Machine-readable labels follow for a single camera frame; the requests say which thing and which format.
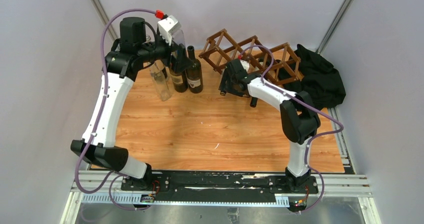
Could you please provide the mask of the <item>olive green wine bottle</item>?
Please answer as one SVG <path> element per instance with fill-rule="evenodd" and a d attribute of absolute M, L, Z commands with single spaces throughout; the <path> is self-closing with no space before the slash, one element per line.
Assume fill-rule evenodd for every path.
<path fill-rule="evenodd" d="M 176 92 L 184 93 L 188 90 L 188 81 L 186 71 L 175 72 L 169 68 L 169 74 L 171 76 L 172 84 Z"/>

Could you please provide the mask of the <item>clear glass bottle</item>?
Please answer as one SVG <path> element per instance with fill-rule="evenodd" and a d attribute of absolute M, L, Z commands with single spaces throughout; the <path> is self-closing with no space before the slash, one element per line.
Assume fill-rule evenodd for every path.
<path fill-rule="evenodd" d="M 168 75 L 169 78 L 166 81 L 163 73 L 157 69 L 155 63 L 149 67 L 149 73 L 159 99 L 163 102 L 169 100 L 173 95 L 169 83 L 170 76 Z"/>

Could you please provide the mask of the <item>clear bottle black label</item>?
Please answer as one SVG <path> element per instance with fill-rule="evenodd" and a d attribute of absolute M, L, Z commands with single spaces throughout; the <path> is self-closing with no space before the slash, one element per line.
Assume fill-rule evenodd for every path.
<path fill-rule="evenodd" d="M 150 41 L 151 41 L 151 36 L 150 35 L 146 35 L 146 42 L 150 42 Z M 169 76 L 168 76 L 166 67 L 162 63 L 162 61 L 161 60 L 158 60 L 158 61 L 155 62 L 154 65 L 156 66 L 156 68 L 158 70 L 160 70 L 163 73 L 163 76 L 164 76 L 165 80 L 168 81 L 169 80 Z"/>

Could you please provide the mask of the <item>blue square glass bottle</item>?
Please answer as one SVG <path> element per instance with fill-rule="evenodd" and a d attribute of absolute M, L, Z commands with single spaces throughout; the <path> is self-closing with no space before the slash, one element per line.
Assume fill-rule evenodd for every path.
<path fill-rule="evenodd" d="M 186 42 L 184 32 L 180 29 L 172 35 L 172 40 L 176 46 L 175 54 L 184 56 L 186 54 Z"/>

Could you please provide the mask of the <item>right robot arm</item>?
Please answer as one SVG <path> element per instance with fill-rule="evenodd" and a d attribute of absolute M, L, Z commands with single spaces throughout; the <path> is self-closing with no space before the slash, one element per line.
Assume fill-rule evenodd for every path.
<path fill-rule="evenodd" d="M 291 193 L 309 191 L 316 194 L 316 179 L 309 167 L 308 141 L 316 135 L 321 121 L 316 112 L 296 103 L 296 99 L 311 105 L 312 100 L 306 92 L 296 93 L 285 90 L 261 78 L 256 72 L 249 73 L 244 60 L 233 59 L 226 63 L 221 75 L 219 90 L 222 95 L 232 94 L 251 97 L 266 102 L 280 113 L 282 131 L 289 140 L 289 161 L 282 182 L 275 182 Z"/>

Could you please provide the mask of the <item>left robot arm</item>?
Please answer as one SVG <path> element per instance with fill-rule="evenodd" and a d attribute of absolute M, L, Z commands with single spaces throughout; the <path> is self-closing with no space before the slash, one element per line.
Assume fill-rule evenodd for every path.
<path fill-rule="evenodd" d="M 120 38 L 104 57 L 105 74 L 89 125 L 81 139 L 73 140 L 70 145 L 71 151 L 83 161 L 134 178 L 135 186 L 142 191 L 153 185 L 151 165 L 116 146 L 116 131 L 125 100 L 138 72 L 149 64 L 161 61 L 175 73 L 191 64 L 181 24 L 174 16 L 158 21 L 158 32 L 150 42 L 146 40 L 147 25 L 141 17 L 125 17 L 120 22 Z"/>

